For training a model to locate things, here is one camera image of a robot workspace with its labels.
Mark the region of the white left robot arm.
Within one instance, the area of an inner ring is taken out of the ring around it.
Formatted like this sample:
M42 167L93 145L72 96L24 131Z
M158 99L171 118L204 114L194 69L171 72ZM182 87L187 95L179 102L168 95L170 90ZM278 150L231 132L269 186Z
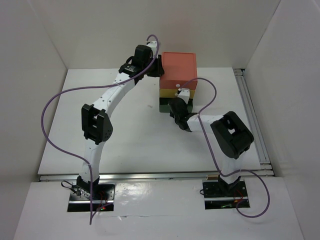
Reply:
M160 77L164 74L159 46L156 41L138 45L134 55L120 67L112 87L93 104L81 108L81 127L85 138L84 158L76 184L88 200L99 193L99 166L105 142L113 133L111 115L123 97L132 90L144 75Z

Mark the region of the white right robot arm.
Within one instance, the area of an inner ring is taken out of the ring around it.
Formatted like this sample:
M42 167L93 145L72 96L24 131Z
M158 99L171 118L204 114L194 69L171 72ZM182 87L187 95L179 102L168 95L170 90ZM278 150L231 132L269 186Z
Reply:
M170 116L180 129L186 132L208 131L214 134L223 153L222 173L218 175L218 190L223 196L230 196L241 177L242 155L250 149L254 136L239 116L228 111L223 115L200 115L189 112L187 104L180 97L169 100Z

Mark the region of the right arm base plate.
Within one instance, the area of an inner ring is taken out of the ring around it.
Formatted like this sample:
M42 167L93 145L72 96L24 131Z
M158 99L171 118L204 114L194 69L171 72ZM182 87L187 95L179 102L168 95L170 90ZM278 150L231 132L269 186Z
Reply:
M206 210L249 208L250 201L246 184L240 181L236 187L227 193L223 193L218 181L204 181L199 193L204 197Z

